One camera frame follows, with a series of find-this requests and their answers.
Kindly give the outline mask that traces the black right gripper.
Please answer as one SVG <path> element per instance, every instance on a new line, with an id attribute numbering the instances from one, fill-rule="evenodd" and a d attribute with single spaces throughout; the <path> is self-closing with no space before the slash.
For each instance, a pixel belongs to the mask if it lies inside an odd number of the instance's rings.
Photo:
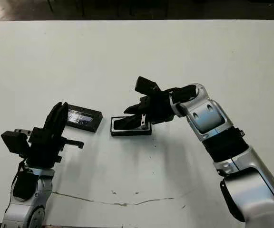
<path id="1" fill-rule="evenodd" d="M 128 107 L 125 114 L 136 114 L 124 118 L 124 128 L 134 129 L 141 125 L 141 114 L 152 124 L 170 122 L 174 119 L 175 113 L 170 104 L 171 90 L 159 92 L 156 95 L 140 98 L 140 103 Z"/>

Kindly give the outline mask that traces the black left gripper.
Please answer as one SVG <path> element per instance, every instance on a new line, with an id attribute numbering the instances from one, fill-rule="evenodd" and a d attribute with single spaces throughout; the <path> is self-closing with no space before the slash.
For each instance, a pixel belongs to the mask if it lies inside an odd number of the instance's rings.
<path id="1" fill-rule="evenodd" d="M 56 162 L 61 162 L 59 152 L 63 151 L 66 144 L 82 149 L 82 141 L 62 136 L 68 119 L 68 110 L 67 102 L 58 102 L 48 114 L 43 129 L 15 129 L 18 141 L 15 143 L 14 153 L 24 158 L 31 166 L 52 168 Z"/>

